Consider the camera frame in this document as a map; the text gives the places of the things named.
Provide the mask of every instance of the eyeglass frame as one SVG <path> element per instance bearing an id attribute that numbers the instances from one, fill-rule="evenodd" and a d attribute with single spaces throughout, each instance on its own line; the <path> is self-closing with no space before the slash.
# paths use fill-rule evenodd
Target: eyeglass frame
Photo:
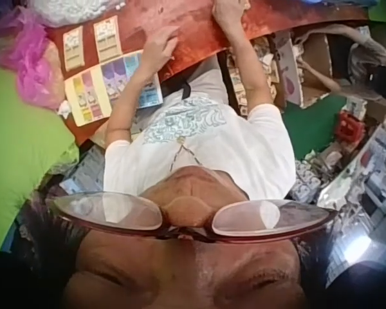
<path id="1" fill-rule="evenodd" d="M 103 192 L 83 192 L 79 194 L 85 195 L 85 194 L 100 194 L 100 193 L 103 193 Z M 147 200 L 140 196 L 133 196 L 130 194 L 122 194 L 122 193 L 117 193 L 117 194 L 131 196 L 132 198 Z M 320 220 L 315 224 L 309 225 L 307 227 L 303 227 L 299 230 L 281 232 L 274 235 L 269 234 L 269 235 L 259 235 L 259 236 L 224 236 L 224 235 L 216 234 L 212 228 L 212 222 L 213 222 L 214 216 L 223 207 L 215 211 L 206 220 L 203 227 L 175 227 L 169 223 L 169 219 L 166 213 L 161 209 L 159 205 L 157 205 L 153 201 L 147 200 L 149 203 L 153 203 L 159 209 L 161 213 L 162 223 L 160 227 L 154 230 L 132 230 L 132 229 L 125 229 L 122 227 L 114 227 L 111 225 L 94 223 L 82 218 L 78 218 L 74 215 L 70 215 L 62 211 L 56 206 L 55 204 L 56 200 L 57 198 L 50 201 L 50 210 L 55 215 L 57 215 L 58 217 L 62 218 L 65 221 L 72 222 L 73 224 L 78 223 L 81 227 L 85 227 L 87 229 L 98 230 L 100 232 L 107 232 L 110 234 L 118 234 L 123 236 L 146 237 L 146 238 L 154 238 L 154 239 L 160 239 L 160 240 L 183 239 L 183 236 L 188 236 L 188 237 L 191 237 L 192 240 L 200 241 L 203 243 L 241 244 L 241 243 L 269 243 L 273 241 L 282 241 L 282 240 L 286 240 L 294 237 L 299 237 L 303 234 L 307 234 L 308 232 L 314 232 L 314 231 L 320 230 L 326 223 L 329 223 L 332 220 L 334 220 L 334 218 L 338 214 L 338 211 L 335 211 L 333 209 L 322 208 L 324 211 L 328 213 L 327 217 L 325 217 L 324 219 Z M 229 204 L 224 207 L 233 206 L 239 203 L 243 203 L 243 202 Z"/>

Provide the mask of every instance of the bright light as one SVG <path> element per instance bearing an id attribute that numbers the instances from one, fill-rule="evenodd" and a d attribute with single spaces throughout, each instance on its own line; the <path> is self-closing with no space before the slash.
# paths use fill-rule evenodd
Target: bright light
<path id="1" fill-rule="evenodd" d="M 349 264 L 355 263 L 369 248 L 372 240 L 368 236 L 360 236 L 356 238 L 348 248 L 345 250 L 344 255 Z"/>

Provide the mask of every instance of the pink plastic bag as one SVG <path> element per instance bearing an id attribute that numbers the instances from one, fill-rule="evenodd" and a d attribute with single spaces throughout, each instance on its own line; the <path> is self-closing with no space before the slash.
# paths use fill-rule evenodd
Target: pink plastic bag
<path id="1" fill-rule="evenodd" d="M 31 10 L 20 6 L 0 20 L 0 66 L 17 73 L 17 90 L 27 103 L 57 110 L 63 101 L 63 78 L 55 52 Z"/>

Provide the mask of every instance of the colorful chart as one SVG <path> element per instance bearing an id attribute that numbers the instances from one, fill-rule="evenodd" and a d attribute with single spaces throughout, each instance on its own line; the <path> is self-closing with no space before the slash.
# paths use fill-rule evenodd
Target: colorful chart
<path id="1" fill-rule="evenodd" d="M 66 96 L 76 125 L 109 117 L 113 104 L 139 65 L 141 52 L 127 54 L 90 68 L 65 81 Z M 138 108 L 163 103 L 157 74 L 144 87 Z"/>
<path id="2" fill-rule="evenodd" d="M 113 68 L 112 62 L 102 65 L 102 74 L 107 95 L 109 96 L 110 104 L 112 104 L 119 96 L 119 91 L 116 86 L 115 69 Z"/>

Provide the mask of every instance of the hand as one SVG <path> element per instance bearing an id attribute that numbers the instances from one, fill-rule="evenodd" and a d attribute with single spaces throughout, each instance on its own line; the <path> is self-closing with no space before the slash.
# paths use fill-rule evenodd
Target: hand
<path id="1" fill-rule="evenodd" d="M 138 67 L 138 73 L 145 80 L 151 79 L 172 57 L 178 43 L 178 29 L 177 26 L 166 26 L 147 39 Z"/>
<path id="2" fill-rule="evenodd" d="M 242 16 L 245 0 L 214 0 L 213 17 L 228 39 L 243 31 Z"/>
<path id="3" fill-rule="evenodd" d="M 305 34 L 301 35 L 300 37 L 295 38 L 295 45 L 300 45 L 306 42 L 306 40 L 309 38 L 309 36 L 314 33 L 313 30 L 307 31 Z"/>
<path id="4" fill-rule="evenodd" d="M 309 70 L 311 68 L 311 66 L 300 57 L 297 58 L 297 66 L 303 70 Z"/>

